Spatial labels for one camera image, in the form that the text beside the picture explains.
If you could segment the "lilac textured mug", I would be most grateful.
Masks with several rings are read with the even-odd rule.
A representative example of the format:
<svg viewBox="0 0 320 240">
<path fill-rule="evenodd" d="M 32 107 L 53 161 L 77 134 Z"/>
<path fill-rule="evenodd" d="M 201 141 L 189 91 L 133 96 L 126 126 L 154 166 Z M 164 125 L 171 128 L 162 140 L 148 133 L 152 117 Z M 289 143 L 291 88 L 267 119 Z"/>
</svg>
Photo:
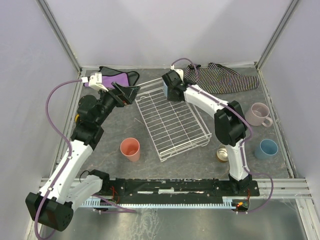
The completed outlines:
<svg viewBox="0 0 320 240">
<path fill-rule="evenodd" d="M 270 109 L 261 102 L 254 103 L 245 113 L 245 120 L 254 127 L 264 126 L 269 128 L 273 125 L 273 120 L 269 117 Z"/>
</svg>

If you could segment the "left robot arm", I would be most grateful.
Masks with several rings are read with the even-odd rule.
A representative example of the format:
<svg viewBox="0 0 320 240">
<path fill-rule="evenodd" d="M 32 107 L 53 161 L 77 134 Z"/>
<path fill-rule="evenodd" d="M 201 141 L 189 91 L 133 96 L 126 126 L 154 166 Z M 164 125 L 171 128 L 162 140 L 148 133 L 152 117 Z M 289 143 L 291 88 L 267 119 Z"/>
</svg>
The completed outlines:
<svg viewBox="0 0 320 240">
<path fill-rule="evenodd" d="M 71 185 L 101 140 L 103 122 L 114 108 L 131 105 L 140 91 L 138 85 L 122 86 L 115 82 L 111 85 L 112 89 L 98 91 L 99 98 L 88 94 L 79 100 L 75 128 L 66 140 L 67 150 L 62 160 L 38 193 L 27 195 L 25 203 L 35 225 L 62 232 L 89 197 L 110 191 L 110 175 L 96 169 L 75 188 Z"/>
</svg>

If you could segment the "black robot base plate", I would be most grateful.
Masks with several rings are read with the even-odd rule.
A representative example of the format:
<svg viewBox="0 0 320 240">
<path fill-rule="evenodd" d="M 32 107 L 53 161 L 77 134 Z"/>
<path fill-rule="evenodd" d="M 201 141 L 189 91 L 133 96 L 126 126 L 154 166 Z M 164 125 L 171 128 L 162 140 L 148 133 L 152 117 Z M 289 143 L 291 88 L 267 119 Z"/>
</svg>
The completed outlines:
<svg viewBox="0 0 320 240">
<path fill-rule="evenodd" d="M 212 179 L 125 179 L 110 180 L 98 193 L 118 204 L 222 203 L 223 197 L 258 197 L 258 183 L 251 180 L 236 190 L 230 180 Z"/>
</svg>

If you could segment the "light blue textured mug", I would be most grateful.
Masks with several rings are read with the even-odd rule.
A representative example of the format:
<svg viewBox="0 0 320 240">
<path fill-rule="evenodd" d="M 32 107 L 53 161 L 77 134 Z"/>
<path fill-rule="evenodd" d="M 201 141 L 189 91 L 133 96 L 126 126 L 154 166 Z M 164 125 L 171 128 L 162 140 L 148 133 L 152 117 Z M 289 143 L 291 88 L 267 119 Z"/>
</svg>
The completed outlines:
<svg viewBox="0 0 320 240">
<path fill-rule="evenodd" d="M 163 83 L 163 92 L 164 92 L 164 96 L 167 98 L 168 97 L 168 86 Z"/>
</svg>

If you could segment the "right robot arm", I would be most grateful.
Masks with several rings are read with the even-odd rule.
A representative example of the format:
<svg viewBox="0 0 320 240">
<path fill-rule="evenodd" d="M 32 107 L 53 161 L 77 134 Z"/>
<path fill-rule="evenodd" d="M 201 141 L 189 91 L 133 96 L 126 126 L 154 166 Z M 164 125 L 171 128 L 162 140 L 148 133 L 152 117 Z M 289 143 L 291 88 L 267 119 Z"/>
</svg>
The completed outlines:
<svg viewBox="0 0 320 240">
<path fill-rule="evenodd" d="M 240 191 L 252 180 L 245 154 L 246 131 L 250 128 L 237 101 L 221 100 L 201 89 L 193 81 L 182 79 L 183 70 L 171 69 L 162 75 L 164 95 L 170 102 L 186 102 L 214 119 L 216 138 L 226 147 L 229 181 Z"/>
</svg>

